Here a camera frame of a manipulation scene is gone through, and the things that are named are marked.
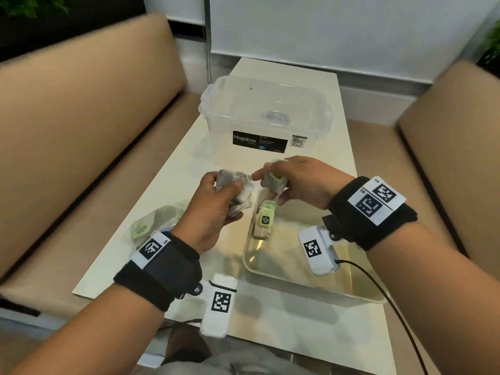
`white roller blind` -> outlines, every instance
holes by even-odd
[[[210,0],[212,52],[433,81],[498,0]]]
[[[203,25],[202,0],[144,0],[148,13],[165,14],[168,19]]]

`beige bench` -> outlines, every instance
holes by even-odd
[[[88,303],[72,289],[198,116],[199,95],[185,85],[159,15],[0,65],[3,297],[62,317]],[[399,121],[467,252],[497,278],[499,95],[496,78],[459,63]],[[397,131],[348,128],[358,173],[387,180],[453,245]],[[400,322],[386,315],[398,372],[420,374]]]

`hand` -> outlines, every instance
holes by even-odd
[[[186,211],[172,229],[172,234],[194,248],[200,255],[217,243],[222,227],[243,217],[228,217],[229,202],[241,192],[240,181],[216,192],[217,172],[208,172],[199,182]]]
[[[288,178],[289,188],[279,197],[278,205],[297,199],[320,209],[328,208],[334,195],[354,179],[345,172],[309,157],[291,157],[286,161],[266,163],[252,174],[252,179],[262,180],[266,172]]]

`green plant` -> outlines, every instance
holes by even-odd
[[[67,12],[65,0],[0,0],[0,9],[8,16],[36,18],[38,12],[47,7],[62,9]]]
[[[484,41],[484,63],[490,64],[500,56],[500,20],[490,30]]]

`person's leg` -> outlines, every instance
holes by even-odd
[[[212,353],[198,328],[178,324],[172,328],[168,337],[165,360],[162,365],[178,361],[201,363],[211,355]]]

